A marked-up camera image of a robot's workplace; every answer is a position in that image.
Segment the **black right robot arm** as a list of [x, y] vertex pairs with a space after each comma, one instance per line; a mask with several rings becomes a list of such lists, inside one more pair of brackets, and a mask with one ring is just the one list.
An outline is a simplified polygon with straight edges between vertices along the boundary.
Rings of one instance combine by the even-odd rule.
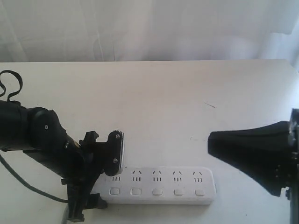
[[290, 202], [290, 223], [299, 222], [299, 111], [289, 121], [247, 130], [214, 131], [207, 152], [242, 171], [273, 196]]

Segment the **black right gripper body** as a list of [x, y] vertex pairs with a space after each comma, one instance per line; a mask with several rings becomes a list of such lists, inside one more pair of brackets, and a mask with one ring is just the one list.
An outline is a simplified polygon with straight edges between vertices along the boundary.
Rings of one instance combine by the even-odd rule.
[[280, 196], [292, 177], [289, 122], [237, 131], [211, 132], [207, 152], [242, 171], [273, 196]]

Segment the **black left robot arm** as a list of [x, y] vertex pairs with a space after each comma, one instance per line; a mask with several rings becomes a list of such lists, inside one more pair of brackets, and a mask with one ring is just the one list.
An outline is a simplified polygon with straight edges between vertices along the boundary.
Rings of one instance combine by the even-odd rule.
[[89, 131], [76, 142], [53, 110], [0, 103], [1, 151], [20, 150], [61, 176], [67, 187], [67, 219], [71, 222], [83, 222], [83, 210], [107, 207], [92, 189], [101, 174], [114, 176], [122, 169], [124, 133], [112, 131], [106, 142], [97, 142], [97, 138], [95, 131]]

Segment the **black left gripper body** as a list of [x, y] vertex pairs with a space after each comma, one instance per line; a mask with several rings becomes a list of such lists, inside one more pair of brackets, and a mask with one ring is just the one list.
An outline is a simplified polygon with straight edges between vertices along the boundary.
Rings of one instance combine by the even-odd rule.
[[101, 173], [98, 162], [105, 142], [96, 142], [98, 134], [87, 132], [80, 145], [65, 130], [33, 130], [25, 134], [30, 149], [23, 152], [62, 177], [63, 185], [93, 185]]

